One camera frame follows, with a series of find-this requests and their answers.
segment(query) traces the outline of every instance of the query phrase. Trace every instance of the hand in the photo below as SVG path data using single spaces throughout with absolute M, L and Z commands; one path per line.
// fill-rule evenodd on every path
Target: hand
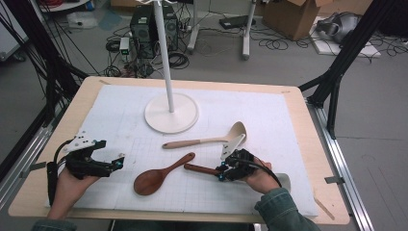
M 265 167 L 272 169 L 270 163 L 263 162 L 258 158 L 255 158 L 254 162 L 258 165 L 264 165 Z M 280 188 L 275 179 L 261 169 L 256 169 L 250 176 L 245 177 L 243 180 L 252 188 L 252 190 L 262 194 Z
M 79 180 L 68 169 L 64 168 L 58 178 L 54 203 L 47 218 L 64 219 L 87 188 L 99 178 L 96 176 L 86 176 L 83 180 Z

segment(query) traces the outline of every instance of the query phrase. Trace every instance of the cardboard box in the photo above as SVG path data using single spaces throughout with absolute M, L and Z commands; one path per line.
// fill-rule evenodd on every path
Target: cardboard box
M 334 0 L 333 3 L 322 6 L 319 11 L 321 16 L 330 16 L 331 14 L 350 12 L 363 15 L 370 6 L 372 0 Z
M 320 7 L 332 0 L 283 0 L 269 1 L 264 11 L 263 23 L 290 40 L 309 35 Z
M 121 12 L 133 12 L 137 5 L 142 5 L 136 0 L 111 0 L 111 7 Z

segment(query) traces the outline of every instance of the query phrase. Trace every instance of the black strap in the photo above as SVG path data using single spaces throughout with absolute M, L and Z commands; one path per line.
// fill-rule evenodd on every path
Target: black strap
M 55 162 L 47 164 L 47 178 L 48 178 L 48 200 L 50 206 L 54 203 L 55 192 L 57 190 L 58 182 L 58 166 Z

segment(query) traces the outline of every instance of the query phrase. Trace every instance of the dark brown spoon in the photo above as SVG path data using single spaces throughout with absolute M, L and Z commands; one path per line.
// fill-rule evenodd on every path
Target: dark brown spoon
M 181 158 L 178 162 L 174 163 L 170 167 L 163 169 L 151 169 L 143 172 L 135 179 L 133 188 L 139 195 L 150 195 L 158 190 L 166 179 L 166 176 L 175 168 L 182 166 L 183 164 L 194 159 L 195 154 L 193 152 L 187 154 Z

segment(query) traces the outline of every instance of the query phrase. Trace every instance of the desk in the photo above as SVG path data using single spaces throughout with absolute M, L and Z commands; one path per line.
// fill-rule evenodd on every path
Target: desk
M 126 85 L 141 87 L 165 87 L 163 80 L 122 79 L 108 77 L 89 77 L 80 87 L 78 93 L 67 109 L 60 124 L 38 158 L 38 163 L 52 160 L 58 146 L 72 139 L 82 125 L 103 85 Z M 320 224 L 346 224 L 348 212 L 336 184 L 326 184 L 325 177 L 332 176 L 318 133 L 300 90 L 296 87 L 263 86 L 247 84 L 209 83 L 193 81 L 173 81 L 175 89 L 194 90 L 233 90 L 277 93 L 285 97 L 291 115 L 294 132 L 300 152 L 308 171 L 309 179 L 317 202 L 319 215 L 312 220 Z M 44 207 L 47 199 L 45 169 L 30 173 L 24 185 L 14 199 L 9 213 L 17 217 L 45 217 L 48 208 Z M 144 212 L 121 210 L 74 209 L 71 218 L 127 218 L 157 220 L 197 220 L 197 221 L 231 221 L 263 222 L 260 216 L 215 215 L 197 213 Z

